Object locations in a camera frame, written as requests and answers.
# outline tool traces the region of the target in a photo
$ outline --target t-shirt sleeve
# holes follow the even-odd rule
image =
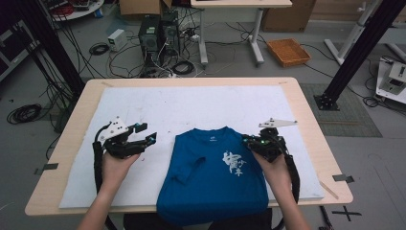
[[[182,184],[187,184],[193,171],[204,161],[205,156],[192,149],[188,135],[176,136],[170,160],[172,165],[171,178],[177,179]]]

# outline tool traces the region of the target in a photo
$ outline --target cardboard box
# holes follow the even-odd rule
[[[362,7],[363,2],[365,2],[365,0],[318,0],[314,6],[310,19],[329,21],[358,21],[363,13],[358,9]],[[395,22],[404,21],[406,21],[406,8],[403,9],[395,20]]]
[[[262,20],[264,32],[304,32],[316,0],[291,0],[292,7],[269,9]]]
[[[120,11],[122,15],[162,14],[171,4],[172,0],[120,0]]]

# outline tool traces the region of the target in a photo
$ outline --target computer tower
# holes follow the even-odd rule
[[[167,43],[166,50],[168,56],[178,56],[180,54],[178,11],[165,11],[162,17],[162,27]]]
[[[162,34],[161,16],[159,14],[145,15],[141,22],[140,32],[138,32],[145,67],[163,64],[165,40]]]

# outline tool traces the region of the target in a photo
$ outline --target orange tray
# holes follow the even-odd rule
[[[283,67],[304,64],[310,60],[310,54],[293,38],[270,40],[266,45]]]

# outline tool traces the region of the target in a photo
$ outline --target cable bundle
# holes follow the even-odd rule
[[[28,104],[13,110],[7,116],[7,122],[13,125],[28,123],[38,120],[42,106],[39,103]]]

